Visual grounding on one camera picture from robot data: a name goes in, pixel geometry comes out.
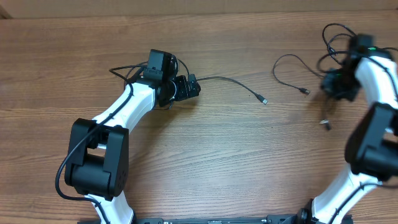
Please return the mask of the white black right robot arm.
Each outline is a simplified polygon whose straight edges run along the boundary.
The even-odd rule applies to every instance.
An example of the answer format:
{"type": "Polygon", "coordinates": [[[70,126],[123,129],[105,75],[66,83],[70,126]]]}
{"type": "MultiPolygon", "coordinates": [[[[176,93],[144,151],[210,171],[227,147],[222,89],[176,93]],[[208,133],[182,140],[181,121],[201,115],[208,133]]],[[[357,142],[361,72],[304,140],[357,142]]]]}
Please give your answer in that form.
{"type": "Polygon", "coordinates": [[[364,90],[368,112],[348,138],[345,168],[286,223],[352,223],[347,213],[397,175],[397,143],[384,137],[397,134],[397,63],[366,34],[352,36],[344,54],[339,69],[325,72],[320,88],[330,98],[349,101],[364,90]]]}

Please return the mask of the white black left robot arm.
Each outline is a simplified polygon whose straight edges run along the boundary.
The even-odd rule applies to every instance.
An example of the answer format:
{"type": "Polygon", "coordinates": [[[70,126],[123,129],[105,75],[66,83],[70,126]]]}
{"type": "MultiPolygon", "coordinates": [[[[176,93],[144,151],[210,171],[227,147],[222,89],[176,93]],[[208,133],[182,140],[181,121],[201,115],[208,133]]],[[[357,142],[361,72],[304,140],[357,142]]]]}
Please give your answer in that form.
{"type": "Polygon", "coordinates": [[[139,120],[156,106],[172,106],[199,95],[201,87],[175,55],[152,49],[146,62],[109,72],[124,80],[122,95],[93,119],[77,119],[71,129],[67,156],[55,176],[61,198],[90,202],[98,223],[134,223],[124,187],[129,173],[129,135],[139,120]]]}

